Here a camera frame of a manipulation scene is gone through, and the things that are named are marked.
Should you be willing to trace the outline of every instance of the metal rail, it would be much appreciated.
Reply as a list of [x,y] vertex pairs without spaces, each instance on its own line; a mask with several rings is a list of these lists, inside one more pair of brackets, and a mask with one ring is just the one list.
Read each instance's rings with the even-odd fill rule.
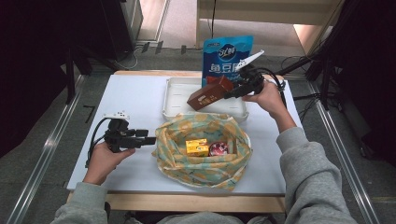
[[[311,93],[320,92],[318,90],[317,85],[313,84],[312,82],[308,82],[308,86],[309,89],[311,90]],[[337,153],[338,160],[341,162],[341,166],[344,170],[349,186],[351,187],[352,192],[355,195],[356,202],[358,203],[358,206],[361,209],[361,213],[364,217],[364,220],[366,221],[366,223],[379,224],[380,222],[378,216],[375,213],[370,197],[367,194],[365,187],[361,183],[361,180],[356,172],[352,160],[349,158],[347,154],[346,148],[344,146],[343,141],[341,140],[340,134],[337,132],[334,122],[332,121],[332,116],[330,114],[330,111],[325,110],[321,102],[317,102],[317,108],[323,120],[323,123],[326,127],[326,130],[332,140],[332,144],[334,146],[335,152]]]
[[41,156],[38,159],[37,164],[35,165],[35,169],[25,183],[21,191],[21,195],[8,218],[7,224],[19,224],[22,222],[24,216],[26,215],[27,209],[29,208],[29,205],[34,198],[35,193],[37,192],[40,182],[43,179],[43,176],[46,173],[47,168],[55,153],[56,147],[58,146],[58,143],[64,133],[64,129],[73,114],[84,81],[85,77],[80,75],[76,82],[76,95],[72,99],[72,101],[64,108],[64,111],[59,118],[55,128],[49,134],[49,137],[43,146]]

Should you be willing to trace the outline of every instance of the blue snack bag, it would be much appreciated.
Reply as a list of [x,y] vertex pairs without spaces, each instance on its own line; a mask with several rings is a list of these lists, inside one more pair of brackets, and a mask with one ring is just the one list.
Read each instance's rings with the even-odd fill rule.
[[223,75],[231,82],[239,80],[235,67],[249,56],[252,46],[252,35],[207,39],[204,42],[202,87]]

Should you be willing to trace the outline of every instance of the plastic tray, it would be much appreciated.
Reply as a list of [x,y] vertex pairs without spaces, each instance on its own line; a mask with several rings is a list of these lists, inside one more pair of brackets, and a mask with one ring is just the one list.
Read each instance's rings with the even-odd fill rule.
[[[173,119],[179,113],[195,111],[187,104],[190,95],[201,89],[200,77],[170,77],[166,80],[166,92],[163,101],[163,117]],[[237,122],[248,118],[247,106],[241,98],[221,99],[198,112],[228,114]]]

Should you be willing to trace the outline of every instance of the left hand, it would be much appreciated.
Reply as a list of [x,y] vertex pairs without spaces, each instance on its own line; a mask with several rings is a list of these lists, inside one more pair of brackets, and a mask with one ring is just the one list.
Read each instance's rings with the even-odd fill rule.
[[107,176],[119,165],[125,158],[135,153],[134,148],[128,148],[122,152],[112,152],[106,142],[95,146],[88,167],[82,182],[94,185],[102,185]]

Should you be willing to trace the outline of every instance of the yellow box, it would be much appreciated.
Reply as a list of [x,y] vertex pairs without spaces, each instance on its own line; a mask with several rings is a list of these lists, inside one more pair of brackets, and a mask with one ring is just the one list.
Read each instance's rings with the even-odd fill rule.
[[186,141],[186,149],[188,156],[207,157],[209,155],[209,146],[205,138]]

